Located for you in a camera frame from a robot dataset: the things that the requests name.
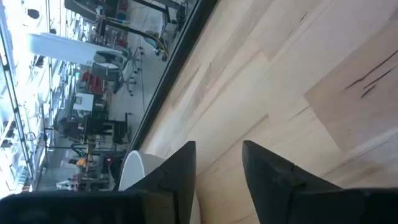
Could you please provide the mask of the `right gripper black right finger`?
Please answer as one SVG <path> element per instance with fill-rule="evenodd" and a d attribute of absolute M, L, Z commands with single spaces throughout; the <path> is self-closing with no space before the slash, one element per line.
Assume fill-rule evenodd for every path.
<path fill-rule="evenodd" d="M 339 189 L 253 141 L 243 141 L 242 161 L 261 223 L 288 223 L 292 199 L 298 192 Z"/>

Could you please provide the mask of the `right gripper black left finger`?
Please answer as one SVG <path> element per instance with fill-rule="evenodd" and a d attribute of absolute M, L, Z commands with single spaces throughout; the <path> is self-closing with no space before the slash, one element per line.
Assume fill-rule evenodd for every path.
<path fill-rule="evenodd" d="M 196 144 L 185 143 L 168 159 L 131 151 L 126 158 L 128 223 L 197 222 Z"/>

